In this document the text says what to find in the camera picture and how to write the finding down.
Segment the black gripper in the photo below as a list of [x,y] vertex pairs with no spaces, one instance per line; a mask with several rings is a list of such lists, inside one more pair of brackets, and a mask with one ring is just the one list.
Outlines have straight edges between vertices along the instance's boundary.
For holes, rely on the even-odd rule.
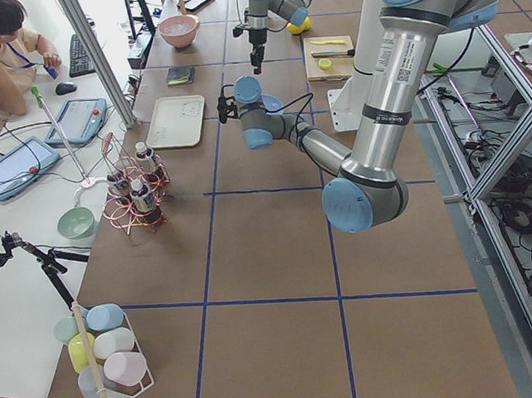
[[250,61],[253,65],[253,72],[260,74],[262,72],[263,55],[265,52],[266,28],[250,29],[249,37],[252,44],[252,53],[250,54]]

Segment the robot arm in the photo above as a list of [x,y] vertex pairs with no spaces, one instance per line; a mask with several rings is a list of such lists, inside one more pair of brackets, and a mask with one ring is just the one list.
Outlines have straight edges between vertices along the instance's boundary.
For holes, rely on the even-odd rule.
[[270,113],[252,75],[234,86],[243,136],[250,148],[287,140],[332,179],[322,192],[322,208],[335,228],[363,232],[395,220],[408,205],[405,182],[394,163],[419,84],[443,33],[490,22],[499,0],[364,0],[356,60],[370,59],[362,75],[366,95],[350,103],[358,115],[355,144],[335,141],[300,115]]
[[308,9],[313,0],[249,0],[248,13],[244,29],[248,32],[249,43],[252,44],[250,61],[253,72],[261,73],[267,43],[267,15],[274,13],[288,23],[301,27],[308,16]]

